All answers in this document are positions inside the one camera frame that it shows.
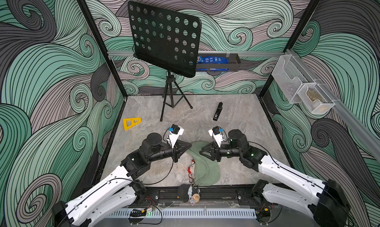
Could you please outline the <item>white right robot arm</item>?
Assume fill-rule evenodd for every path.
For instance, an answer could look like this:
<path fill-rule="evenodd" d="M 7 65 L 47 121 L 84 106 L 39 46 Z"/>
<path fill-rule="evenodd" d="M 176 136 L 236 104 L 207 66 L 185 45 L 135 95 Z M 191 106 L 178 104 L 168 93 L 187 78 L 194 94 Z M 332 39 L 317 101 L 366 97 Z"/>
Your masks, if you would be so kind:
<path fill-rule="evenodd" d="M 204 146 L 200 155 L 220 162 L 223 157 L 238 157 L 247 168 L 268 175 L 285 185 L 276 186 L 268 181 L 258 181 L 254 193 L 261 194 L 271 203 L 301 212 L 321 227 L 349 227 L 350 205 L 340 184 L 321 180 L 297 171 L 275 159 L 262 145 L 248 141 L 240 130 L 229 133 L 221 127 L 208 131 L 213 141 Z"/>

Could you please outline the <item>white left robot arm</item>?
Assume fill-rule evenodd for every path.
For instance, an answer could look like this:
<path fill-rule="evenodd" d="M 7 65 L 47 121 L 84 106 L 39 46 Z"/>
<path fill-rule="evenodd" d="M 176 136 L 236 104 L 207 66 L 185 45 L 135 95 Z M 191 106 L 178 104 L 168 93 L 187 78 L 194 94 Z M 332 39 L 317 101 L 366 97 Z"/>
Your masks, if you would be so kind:
<path fill-rule="evenodd" d="M 52 223 L 55 227 L 93 227 L 108 215 L 143 201 L 146 185 L 138 177 L 146 173 L 152 162 L 171 158 L 173 163 L 191 148 L 192 144 L 178 139 L 178 134 L 169 134 L 166 140 L 158 133 L 149 134 L 141 146 L 118 165 L 103 180 L 65 203 L 59 201 L 52 208 Z"/>

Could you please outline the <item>penguin plush toy decoration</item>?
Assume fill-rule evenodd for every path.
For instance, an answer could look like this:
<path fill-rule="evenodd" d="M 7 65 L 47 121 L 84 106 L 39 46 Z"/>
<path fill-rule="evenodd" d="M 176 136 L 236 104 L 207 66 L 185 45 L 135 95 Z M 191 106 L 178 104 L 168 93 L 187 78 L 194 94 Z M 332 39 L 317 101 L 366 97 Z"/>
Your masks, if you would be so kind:
<path fill-rule="evenodd" d="M 192 164 L 188 167 L 188 178 L 190 183 L 188 189 L 188 202 L 194 206 L 200 201 L 200 187 L 196 183 L 196 163 L 194 159 L 192 159 Z"/>

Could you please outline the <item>green corduroy bag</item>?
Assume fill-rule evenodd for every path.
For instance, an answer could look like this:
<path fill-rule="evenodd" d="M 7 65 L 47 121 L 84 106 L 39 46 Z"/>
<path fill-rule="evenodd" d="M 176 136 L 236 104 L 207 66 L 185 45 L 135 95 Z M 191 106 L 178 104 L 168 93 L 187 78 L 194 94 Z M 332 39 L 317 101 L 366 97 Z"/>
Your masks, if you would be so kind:
<path fill-rule="evenodd" d="M 211 186 L 220 179 L 219 164 L 200 155 L 201 149 L 207 144 L 207 141 L 195 141 L 187 150 L 193 157 L 192 164 L 188 167 L 189 182 L 196 186 Z"/>

